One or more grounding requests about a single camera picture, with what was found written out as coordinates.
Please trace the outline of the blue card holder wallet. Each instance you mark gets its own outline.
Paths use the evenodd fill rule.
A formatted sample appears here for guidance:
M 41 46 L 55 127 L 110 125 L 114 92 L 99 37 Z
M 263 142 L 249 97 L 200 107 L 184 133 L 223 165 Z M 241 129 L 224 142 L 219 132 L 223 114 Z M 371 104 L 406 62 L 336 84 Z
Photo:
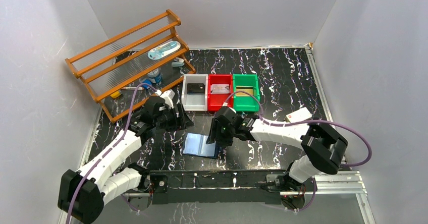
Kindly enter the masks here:
M 182 153 L 189 156 L 217 158 L 219 146 L 216 142 L 208 143 L 207 139 L 207 135 L 187 133 Z

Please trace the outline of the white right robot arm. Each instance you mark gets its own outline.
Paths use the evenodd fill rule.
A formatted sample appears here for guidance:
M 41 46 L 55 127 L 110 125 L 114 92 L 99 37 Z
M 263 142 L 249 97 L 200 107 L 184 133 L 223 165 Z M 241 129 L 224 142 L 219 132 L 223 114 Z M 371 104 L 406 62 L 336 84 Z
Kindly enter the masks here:
M 292 145 L 304 155 L 293 161 L 283 176 L 267 178 L 268 191 L 296 191 L 309 178 L 319 174 L 335 175 L 340 168 L 348 141 L 327 121 L 305 120 L 303 123 L 268 121 L 257 115 L 242 116 L 233 108 L 223 106 L 211 121 L 207 144 L 220 148 L 231 146 L 237 138 L 242 141 L 270 141 Z

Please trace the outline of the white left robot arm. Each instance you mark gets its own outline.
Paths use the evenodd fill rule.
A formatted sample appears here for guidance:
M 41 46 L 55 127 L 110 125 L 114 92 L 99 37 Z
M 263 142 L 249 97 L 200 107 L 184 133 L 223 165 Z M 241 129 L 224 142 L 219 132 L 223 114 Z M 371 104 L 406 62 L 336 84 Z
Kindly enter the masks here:
M 128 190 L 144 192 L 151 188 L 150 170 L 132 163 L 119 166 L 156 131 L 174 132 L 193 126 L 181 103 L 163 94 L 151 96 L 136 114 L 129 114 L 124 128 L 101 153 L 78 170 L 67 170 L 61 177 L 58 208 L 72 218 L 93 223 L 104 206 Z

